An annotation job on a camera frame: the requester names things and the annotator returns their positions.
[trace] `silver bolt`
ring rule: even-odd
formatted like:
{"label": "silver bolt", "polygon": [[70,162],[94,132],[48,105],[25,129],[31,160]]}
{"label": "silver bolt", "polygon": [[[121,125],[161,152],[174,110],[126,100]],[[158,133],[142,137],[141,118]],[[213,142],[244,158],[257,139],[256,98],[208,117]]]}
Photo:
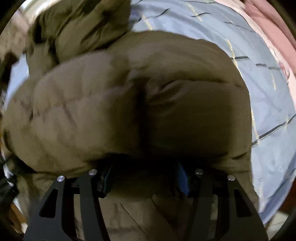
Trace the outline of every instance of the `silver bolt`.
{"label": "silver bolt", "polygon": [[11,182],[7,182],[8,183],[8,185],[9,186],[11,186],[11,187],[13,187],[14,186],[14,184],[13,183],[11,183]]}
{"label": "silver bolt", "polygon": [[235,177],[234,177],[233,175],[228,175],[228,176],[227,176],[227,179],[228,179],[229,181],[234,181],[234,180],[235,180]]}
{"label": "silver bolt", "polygon": [[91,169],[91,170],[89,170],[89,174],[91,175],[91,176],[94,176],[95,174],[97,174],[97,170],[96,169]]}
{"label": "silver bolt", "polygon": [[203,169],[197,168],[195,169],[195,175],[202,175],[203,174]]}
{"label": "silver bolt", "polygon": [[64,176],[59,176],[59,177],[57,178],[57,181],[58,181],[58,182],[62,182],[63,180],[65,180],[65,177],[64,177]]}

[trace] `bed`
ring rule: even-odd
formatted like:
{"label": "bed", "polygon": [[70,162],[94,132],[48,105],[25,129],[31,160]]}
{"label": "bed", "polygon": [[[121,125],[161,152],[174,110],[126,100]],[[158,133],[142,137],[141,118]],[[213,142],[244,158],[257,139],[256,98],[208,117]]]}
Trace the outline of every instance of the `bed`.
{"label": "bed", "polygon": [[[239,13],[214,0],[132,0],[130,28],[205,39],[232,59],[250,93],[253,185],[267,223],[296,177],[296,112],[288,78],[265,41]],[[22,55],[12,68],[6,105],[28,76]]]}

